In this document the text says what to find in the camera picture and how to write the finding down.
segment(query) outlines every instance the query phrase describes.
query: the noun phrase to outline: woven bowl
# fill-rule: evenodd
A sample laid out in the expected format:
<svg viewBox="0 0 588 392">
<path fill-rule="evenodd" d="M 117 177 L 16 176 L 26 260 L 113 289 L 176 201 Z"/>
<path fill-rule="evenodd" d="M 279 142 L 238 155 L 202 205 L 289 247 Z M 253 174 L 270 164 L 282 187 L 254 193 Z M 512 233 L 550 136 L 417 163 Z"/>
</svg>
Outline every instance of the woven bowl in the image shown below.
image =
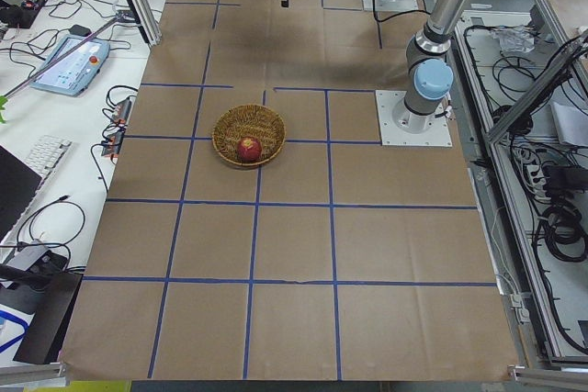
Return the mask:
<svg viewBox="0 0 588 392">
<path fill-rule="evenodd" d="M 261 157 L 256 162 L 242 162 L 237 145 L 243 137 L 261 142 Z M 286 139 L 282 117 L 269 107 L 243 105 L 223 114 L 212 130 L 212 145 L 221 158 L 239 167 L 256 167 L 270 162 L 282 150 Z"/>
</svg>

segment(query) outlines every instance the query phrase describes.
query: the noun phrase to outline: keyboard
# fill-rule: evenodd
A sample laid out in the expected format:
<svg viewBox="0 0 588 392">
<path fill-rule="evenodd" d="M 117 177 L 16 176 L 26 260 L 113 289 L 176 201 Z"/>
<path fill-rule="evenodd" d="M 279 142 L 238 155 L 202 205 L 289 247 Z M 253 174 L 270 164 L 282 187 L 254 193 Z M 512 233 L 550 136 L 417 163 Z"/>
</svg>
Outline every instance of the keyboard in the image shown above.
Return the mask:
<svg viewBox="0 0 588 392">
<path fill-rule="evenodd" d="M 44 135 L 40 137 L 28 154 L 24 163 L 41 177 L 39 188 L 57 167 L 72 142 L 61 138 Z"/>
</svg>

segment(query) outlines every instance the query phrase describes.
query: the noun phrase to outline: white paper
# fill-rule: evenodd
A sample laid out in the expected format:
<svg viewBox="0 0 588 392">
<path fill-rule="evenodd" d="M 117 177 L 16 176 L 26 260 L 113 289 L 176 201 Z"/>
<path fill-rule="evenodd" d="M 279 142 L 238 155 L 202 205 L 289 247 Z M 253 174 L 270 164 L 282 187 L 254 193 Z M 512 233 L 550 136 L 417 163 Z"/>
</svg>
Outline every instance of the white paper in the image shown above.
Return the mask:
<svg viewBox="0 0 588 392">
<path fill-rule="evenodd" d="M 558 139 L 561 143 L 588 147 L 588 110 L 551 103 Z"/>
</svg>

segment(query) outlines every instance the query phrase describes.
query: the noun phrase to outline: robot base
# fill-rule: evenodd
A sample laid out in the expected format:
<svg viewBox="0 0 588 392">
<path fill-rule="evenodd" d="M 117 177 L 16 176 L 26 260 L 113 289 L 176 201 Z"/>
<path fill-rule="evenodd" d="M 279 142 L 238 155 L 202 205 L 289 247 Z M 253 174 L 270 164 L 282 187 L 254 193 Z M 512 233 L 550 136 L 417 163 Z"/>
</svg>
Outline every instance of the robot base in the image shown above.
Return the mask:
<svg viewBox="0 0 588 392">
<path fill-rule="evenodd" d="M 452 147 L 445 118 L 433 118 L 429 129 L 423 133 L 409 133 L 393 121 L 392 110 L 405 94 L 404 91 L 376 91 L 382 146 Z M 442 112 L 443 106 L 439 105 L 436 113 Z"/>
<path fill-rule="evenodd" d="M 372 10 L 371 0 L 363 0 L 363 3 L 364 11 Z M 400 13 L 402 11 L 410 11 L 412 9 L 419 9 L 419 5 L 416 3 L 416 0 L 391 0 L 389 2 L 381 2 L 376 0 L 376 11 L 392 11 Z"/>
</svg>

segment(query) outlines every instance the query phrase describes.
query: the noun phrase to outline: blue joint cap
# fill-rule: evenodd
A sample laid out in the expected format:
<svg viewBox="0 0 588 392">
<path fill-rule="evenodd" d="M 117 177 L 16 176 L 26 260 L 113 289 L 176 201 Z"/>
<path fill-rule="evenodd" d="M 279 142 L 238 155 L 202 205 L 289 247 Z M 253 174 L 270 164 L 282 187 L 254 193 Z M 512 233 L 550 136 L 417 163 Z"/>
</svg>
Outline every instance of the blue joint cap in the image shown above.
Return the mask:
<svg viewBox="0 0 588 392">
<path fill-rule="evenodd" d="M 422 62 L 414 73 L 414 88 L 427 100 L 440 100 L 449 92 L 452 84 L 453 71 L 439 59 Z"/>
</svg>

